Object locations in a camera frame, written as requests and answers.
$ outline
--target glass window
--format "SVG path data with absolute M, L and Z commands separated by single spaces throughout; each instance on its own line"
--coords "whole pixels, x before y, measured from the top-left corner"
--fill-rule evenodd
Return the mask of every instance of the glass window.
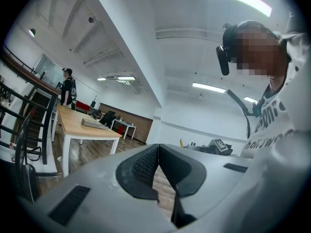
M 64 81 L 63 71 L 61 67 L 56 65 L 47 56 L 44 56 L 42 58 L 35 71 L 40 75 L 45 72 L 42 80 L 45 83 L 51 85 L 52 87 L 56 88 L 58 82 L 62 83 Z

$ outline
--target brown wall panel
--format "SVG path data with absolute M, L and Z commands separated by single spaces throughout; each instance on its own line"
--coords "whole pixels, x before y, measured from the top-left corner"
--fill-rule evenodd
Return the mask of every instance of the brown wall panel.
M 137 127 L 134 138 L 143 143 L 146 142 L 153 120 L 111 107 L 103 103 L 101 103 L 101 105 L 99 106 L 99 110 L 103 113 L 113 111 L 116 113 L 116 116 L 121 116 L 125 122 L 134 123 L 134 125 Z M 113 128 L 115 130 L 118 130 L 119 126 L 120 124 L 116 122 L 114 123 Z M 123 127 L 124 129 L 122 133 L 124 134 L 126 126 L 123 125 Z M 127 135 L 132 136 L 133 131 L 133 128 L 129 128 Z

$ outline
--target small object on desk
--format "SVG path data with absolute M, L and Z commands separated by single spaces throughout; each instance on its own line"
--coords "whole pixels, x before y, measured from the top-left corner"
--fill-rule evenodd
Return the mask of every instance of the small object on desk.
M 83 118 L 81 121 L 81 124 L 84 126 L 96 128 L 96 129 L 102 129 L 102 130 L 108 130 L 109 128 L 101 124 L 100 122 L 91 121 L 88 119 Z

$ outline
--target white table legs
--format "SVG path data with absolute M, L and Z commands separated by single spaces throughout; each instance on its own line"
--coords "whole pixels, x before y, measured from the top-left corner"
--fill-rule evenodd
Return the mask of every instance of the white table legs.
M 110 129 L 112 129 L 114 123 L 115 123 L 115 121 L 113 120 L 111 123 Z
M 128 126 L 126 127 L 126 131 L 125 131 L 125 134 L 124 134 L 124 137 L 123 137 L 123 139 L 125 139 L 125 137 L 126 137 L 126 134 L 127 134 L 127 131 L 128 131 Z
M 54 142 L 57 120 L 58 120 L 58 111 L 56 111 L 56 113 L 55 113 L 54 122 L 53 122 L 53 127 L 52 127 L 52 142 Z
M 116 152 L 118 142 L 119 142 L 119 138 L 113 141 L 110 154 L 114 154 Z
M 69 174 L 69 147 L 70 147 L 71 135 L 65 134 L 63 144 L 63 175 L 64 177 Z
M 135 131 L 136 131 L 137 128 L 134 128 L 134 131 L 133 131 L 133 134 L 132 134 L 132 139 L 134 137 L 134 134 L 135 134 Z
M 63 157 L 62 157 L 62 164 L 63 164 L 63 176 L 66 177 L 69 174 L 69 149 L 70 149 L 70 140 L 71 139 L 80 139 L 80 143 L 82 143 L 83 139 L 86 140 L 113 140 L 113 144 L 111 147 L 110 154 L 114 154 L 116 152 L 119 137 L 88 137 L 88 136 L 80 136 L 80 135 L 72 135 L 72 134 L 65 134 L 64 135 L 64 144 L 63 144 Z

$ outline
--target white ceiling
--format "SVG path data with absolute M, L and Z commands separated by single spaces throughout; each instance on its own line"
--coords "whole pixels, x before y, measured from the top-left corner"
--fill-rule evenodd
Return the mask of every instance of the white ceiling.
M 222 44 L 222 25 L 257 20 L 282 32 L 287 9 L 282 0 L 262 0 L 272 7 L 266 17 L 236 0 L 149 0 L 154 12 L 155 37 L 162 48 L 168 92 L 198 99 L 218 99 L 219 94 L 193 88 L 193 82 L 231 89 L 238 96 L 259 99 L 267 79 L 238 75 L 235 65 L 222 76 L 215 49 Z M 35 0 L 39 16 L 63 38 L 81 61 L 101 52 L 99 60 L 85 65 L 94 75 L 136 75 L 84 0 Z M 94 23 L 88 18 L 95 17 Z
M 57 32 L 82 63 L 100 56 L 85 64 L 94 77 L 136 76 L 85 0 L 33 0 L 33 4 L 36 15 L 46 20 L 47 26 Z M 131 83 L 140 87 L 139 78 Z
M 256 20 L 273 31 L 283 31 L 288 14 L 282 0 L 262 1 L 272 7 L 270 17 L 236 0 L 150 0 L 169 92 L 180 91 L 200 99 L 219 96 L 191 86 L 201 82 L 230 88 L 241 97 L 260 98 L 267 78 L 238 75 L 235 65 L 230 66 L 228 76 L 223 76 L 215 49 L 222 44 L 224 23 Z

